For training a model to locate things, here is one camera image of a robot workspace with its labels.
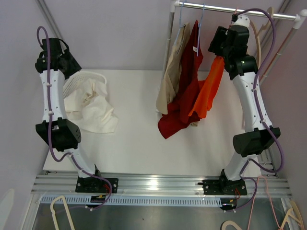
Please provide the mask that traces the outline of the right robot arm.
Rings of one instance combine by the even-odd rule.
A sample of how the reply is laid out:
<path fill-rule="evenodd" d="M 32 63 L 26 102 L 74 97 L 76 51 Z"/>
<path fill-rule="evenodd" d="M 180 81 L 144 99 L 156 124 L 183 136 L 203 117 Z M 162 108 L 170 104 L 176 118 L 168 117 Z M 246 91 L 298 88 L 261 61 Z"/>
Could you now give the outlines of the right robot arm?
<path fill-rule="evenodd" d="M 257 156 L 280 136 L 266 114 L 257 77 L 258 65 L 247 54 L 250 20 L 244 14 L 233 15 L 229 28 L 219 26 L 209 51 L 224 59 L 224 68 L 233 82 L 243 110 L 245 132 L 233 137 L 233 154 L 217 180 L 203 180 L 205 195 L 246 195 L 244 171 L 250 162 L 259 165 Z"/>

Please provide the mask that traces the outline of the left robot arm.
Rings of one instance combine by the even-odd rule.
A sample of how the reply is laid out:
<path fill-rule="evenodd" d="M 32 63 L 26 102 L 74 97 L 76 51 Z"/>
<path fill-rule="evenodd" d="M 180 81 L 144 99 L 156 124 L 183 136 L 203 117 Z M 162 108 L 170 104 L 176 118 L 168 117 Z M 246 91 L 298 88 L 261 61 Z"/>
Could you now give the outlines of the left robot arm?
<path fill-rule="evenodd" d="M 63 86 L 65 80 L 82 68 L 70 53 L 69 46 L 58 38 L 45 38 L 35 68 L 43 86 L 44 110 L 37 134 L 46 142 L 54 161 L 69 159 L 78 177 L 87 180 L 92 192 L 103 188 L 103 180 L 97 166 L 92 163 L 81 147 L 81 131 L 67 118 Z"/>

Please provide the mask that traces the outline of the white t-shirt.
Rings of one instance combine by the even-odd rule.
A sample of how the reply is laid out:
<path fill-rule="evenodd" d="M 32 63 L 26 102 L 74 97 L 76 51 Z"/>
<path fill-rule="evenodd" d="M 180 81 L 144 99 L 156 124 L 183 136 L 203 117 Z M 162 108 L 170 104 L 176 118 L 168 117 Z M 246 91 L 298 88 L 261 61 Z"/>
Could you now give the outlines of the white t-shirt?
<path fill-rule="evenodd" d="M 106 100 L 106 84 L 87 79 L 64 98 L 67 118 L 92 133 L 113 133 L 118 125 L 114 107 Z"/>

